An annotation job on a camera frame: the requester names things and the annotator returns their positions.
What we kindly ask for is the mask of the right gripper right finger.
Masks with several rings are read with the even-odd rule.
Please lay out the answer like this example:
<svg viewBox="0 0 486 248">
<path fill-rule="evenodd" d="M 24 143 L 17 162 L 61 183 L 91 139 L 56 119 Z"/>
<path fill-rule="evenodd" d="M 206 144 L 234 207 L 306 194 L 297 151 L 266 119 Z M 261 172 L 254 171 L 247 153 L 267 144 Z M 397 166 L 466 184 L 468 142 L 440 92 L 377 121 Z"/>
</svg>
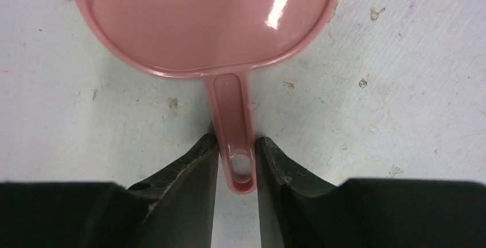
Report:
<svg viewBox="0 0 486 248">
<path fill-rule="evenodd" d="M 255 142 L 262 247 L 319 247 L 317 198 L 335 185 L 292 160 L 270 138 Z"/>
</svg>

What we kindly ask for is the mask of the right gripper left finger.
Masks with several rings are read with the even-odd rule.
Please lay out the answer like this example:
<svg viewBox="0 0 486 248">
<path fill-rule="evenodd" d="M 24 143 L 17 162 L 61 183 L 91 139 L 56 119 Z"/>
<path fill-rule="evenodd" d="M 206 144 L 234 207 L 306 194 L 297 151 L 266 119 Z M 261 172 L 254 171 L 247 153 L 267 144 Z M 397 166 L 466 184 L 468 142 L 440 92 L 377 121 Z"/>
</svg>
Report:
<svg viewBox="0 0 486 248">
<path fill-rule="evenodd" d="M 210 247 L 219 147 L 203 135 L 184 155 L 128 191 L 147 198 L 148 214 L 128 247 Z"/>
</svg>

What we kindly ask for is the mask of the pink plastic dustpan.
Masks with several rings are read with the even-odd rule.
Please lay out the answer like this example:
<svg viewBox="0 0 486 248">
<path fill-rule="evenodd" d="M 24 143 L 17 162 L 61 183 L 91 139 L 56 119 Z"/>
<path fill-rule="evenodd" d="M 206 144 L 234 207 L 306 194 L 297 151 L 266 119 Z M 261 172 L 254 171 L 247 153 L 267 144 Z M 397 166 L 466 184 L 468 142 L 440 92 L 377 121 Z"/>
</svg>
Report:
<svg viewBox="0 0 486 248">
<path fill-rule="evenodd" d="M 248 72 L 304 49 L 338 0 L 74 0 L 97 39 L 142 72 L 204 80 L 226 184 L 257 186 Z"/>
</svg>

